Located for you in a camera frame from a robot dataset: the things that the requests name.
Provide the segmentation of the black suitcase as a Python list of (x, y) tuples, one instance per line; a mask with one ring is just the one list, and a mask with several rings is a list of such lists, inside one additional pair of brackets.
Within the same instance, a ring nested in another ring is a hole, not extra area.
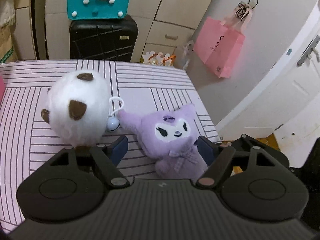
[(77, 20), (69, 28), (70, 58), (129, 62), (138, 36), (131, 16)]

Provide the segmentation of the pink storage box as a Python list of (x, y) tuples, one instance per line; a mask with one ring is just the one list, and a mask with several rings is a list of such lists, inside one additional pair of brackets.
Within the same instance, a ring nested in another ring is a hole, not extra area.
[(5, 92), (5, 88), (6, 88), (6, 85), (5, 85), (2, 77), (0, 76), (0, 102), (2, 101), (4, 92)]

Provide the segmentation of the striped pink table cloth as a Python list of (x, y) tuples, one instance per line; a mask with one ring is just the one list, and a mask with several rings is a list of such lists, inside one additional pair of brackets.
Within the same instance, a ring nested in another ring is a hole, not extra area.
[(137, 138), (120, 129), (117, 112), (138, 115), (195, 106), (173, 138), (193, 132), (219, 142), (187, 73), (171, 67), (104, 60), (24, 61), (1, 65), (1, 229), (24, 221), (16, 192), (54, 154), (76, 146), (109, 146), (122, 135), (129, 149), (119, 168), (130, 179), (155, 178)]

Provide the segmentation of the white fluffy robe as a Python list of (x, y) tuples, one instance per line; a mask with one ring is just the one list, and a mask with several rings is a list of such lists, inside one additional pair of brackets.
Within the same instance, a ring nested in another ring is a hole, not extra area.
[(14, 0), (0, 0), (0, 25), (1, 28), (15, 23)]

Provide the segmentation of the white panda plush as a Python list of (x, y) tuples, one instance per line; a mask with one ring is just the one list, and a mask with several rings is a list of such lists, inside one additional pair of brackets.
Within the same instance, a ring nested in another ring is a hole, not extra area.
[(108, 81), (94, 70), (76, 70), (58, 79), (48, 90), (41, 118), (81, 157), (97, 145), (105, 132), (120, 126), (116, 113), (124, 100), (112, 96)]

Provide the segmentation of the colourful gift bag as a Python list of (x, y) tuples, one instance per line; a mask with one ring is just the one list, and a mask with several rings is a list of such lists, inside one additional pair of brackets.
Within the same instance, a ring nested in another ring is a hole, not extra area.
[(162, 52), (156, 53), (154, 51), (151, 51), (146, 52), (142, 55), (142, 57), (140, 58), (140, 63), (153, 66), (173, 67), (175, 59), (175, 55), (170, 55), (169, 53), (163, 54)]

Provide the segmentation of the pink paper bag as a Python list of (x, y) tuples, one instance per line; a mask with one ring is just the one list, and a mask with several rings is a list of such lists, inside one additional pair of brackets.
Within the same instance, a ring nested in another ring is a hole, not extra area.
[(223, 20), (208, 17), (193, 51), (219, 78), (229, 78), (245, 41), (244, 30), (253, 16), (248, 2), (240, 2)]

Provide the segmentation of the white door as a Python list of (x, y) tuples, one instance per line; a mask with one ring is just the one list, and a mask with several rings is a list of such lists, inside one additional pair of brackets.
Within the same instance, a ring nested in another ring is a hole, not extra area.
[(319, 92), (319, 63), (316, 55), (297, 62), (309, 43), (319, 35), (319, 4), (316, 4), (291, 43), (289, 50), (257, 86), (217, 124), (223, 140), (242, 134), (268, 137), (298, 114)]

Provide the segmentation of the beige wardrobe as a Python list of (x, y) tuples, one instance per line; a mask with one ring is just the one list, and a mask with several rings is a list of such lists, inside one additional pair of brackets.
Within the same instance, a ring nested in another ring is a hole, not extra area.
[[(172, 54), (190, 40), (212, 0), (130, 0), (127, 13), (138, 26), (131, 62), (147, 51)], [(20, 60), (70, 58), (67, 0), (14, 0), (12, 30)]]

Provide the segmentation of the purple Kuromi plush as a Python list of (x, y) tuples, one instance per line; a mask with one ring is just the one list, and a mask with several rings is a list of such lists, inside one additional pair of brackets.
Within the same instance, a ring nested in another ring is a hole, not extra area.
[(122, 128), (134, 134), (144, 154), (155, 161), (155, 171), (162, 179), (198, 180), (207, 170), (195, 145), (199, 135), (192, 103), (144, 116), (122, 109), (117, 116)]

